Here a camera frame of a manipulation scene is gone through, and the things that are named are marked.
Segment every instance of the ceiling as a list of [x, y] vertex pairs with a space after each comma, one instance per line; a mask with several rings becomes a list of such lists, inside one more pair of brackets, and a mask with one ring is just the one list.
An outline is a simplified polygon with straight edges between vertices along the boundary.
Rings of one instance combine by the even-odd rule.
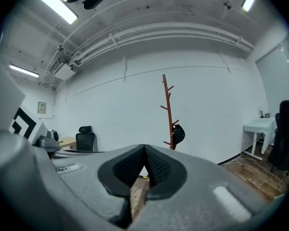
[[[225, 2], [231, 2], [227, 10]], [[267, 0], [256, 0], [247, 13], [243, 0], [104, 0], [93, 10], [84, 10], [82, 1], [69, 4], [78, 15], [67, 23], [40, 0], [20, 0], [6, 19], [0, 44], [0, 59], [5, 66], [13, 63], [34, 70], [42, 84], [57, 86], [59, 79], [49, 81], [49, 68], [60, 57], [83, 52], [93, 43], [135, 26], [153, 23], [183, 22], [212, 26], [242, 36], [255, 44], [272, 21], [276, 12]]]

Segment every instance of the coat rack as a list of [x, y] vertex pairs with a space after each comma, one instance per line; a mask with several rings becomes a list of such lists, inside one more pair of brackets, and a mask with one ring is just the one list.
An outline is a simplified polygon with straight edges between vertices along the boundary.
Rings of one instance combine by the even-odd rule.
[[169, 91], [173, 88], [173, 86], [168, 88], [166, 75], [163, 75], [163, 83], [164, 83], [164, 87], [165, 87], [167, 108], [165, 106], [163, 106], [163, 105], [161, 105], [160, 107], [162, 107], [163, 109], [168, 111], [169, 132], [170, 132], [170, 143], [168, 143], [166, 141], [164, 141], [164, 143], [167, 144], [167, 145], [170, 145], [170, 149], [174, 150], [174, 147], [173, 147], [173, 136], [174, 136], [173, 125], [176, 124], [179, 120], [176, 120], [174, 123], [172, 123], [171, 108], [170, 108], [170, 95], [171, 95], [171, 92], [169, 92]]

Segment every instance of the air conditioning unit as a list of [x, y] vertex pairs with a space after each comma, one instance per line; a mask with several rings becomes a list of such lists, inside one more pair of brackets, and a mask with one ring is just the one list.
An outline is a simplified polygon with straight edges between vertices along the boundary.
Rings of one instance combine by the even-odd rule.
[[63, 64], [60, 69], [55, 73], [55, 77], [62, 79], [62, 80], [67, 80], [71, 76], [75, 74], [74, 71], [71, 70], [71, 67], [67, 64]]
[[66, 59], [64, 57], [59, 57], [54, 64], [51, 66], [49, 72], [51, 74], [55, 74], [62, 66], [66, 63]]

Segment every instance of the wooden floor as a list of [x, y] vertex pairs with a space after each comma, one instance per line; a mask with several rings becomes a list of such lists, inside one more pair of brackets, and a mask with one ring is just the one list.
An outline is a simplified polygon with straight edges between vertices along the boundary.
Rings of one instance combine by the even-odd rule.
[[[267, 158], [271, 149], [266, 150], [265, 154], [259, 152], [261, 145], [256, 147], [256, 155], [262, 157], [262, 161], [252, 156], [242, 154], [241, 158], [235, 164], [228, 164], [226, 170], [234, 176], [251, 186], [267, 203], [270, 203], [275, 197], [286, 193], [289, 189], [289, 176], [285, 171], [275, 169], [273, 174], [285, 183], [285, 186], [276, 177], [266, 172], [263, 168], [270, 172], [271, 165], [267, 162]], [[145, 204], [145, 192], [149, 190], [149, 180], [138, 178], [131, 188], [131, 214], [133, 220], [137, 217]]]

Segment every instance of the black office chair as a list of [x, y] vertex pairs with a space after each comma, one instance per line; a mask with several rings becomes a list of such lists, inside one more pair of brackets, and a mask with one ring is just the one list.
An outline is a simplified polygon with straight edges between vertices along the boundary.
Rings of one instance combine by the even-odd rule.
[[279, 112], [275, 115], [277, 130], [274, 139], [273, 149], [268, 161], [280, 170], [287, 170], [289, 175], [289, 101], [280, 103]]
[[78, 134], [76, 134], [77, 151], [93, 151], [93, 142], [95, 134], [92, 132], [91, 126], [80, 127]]

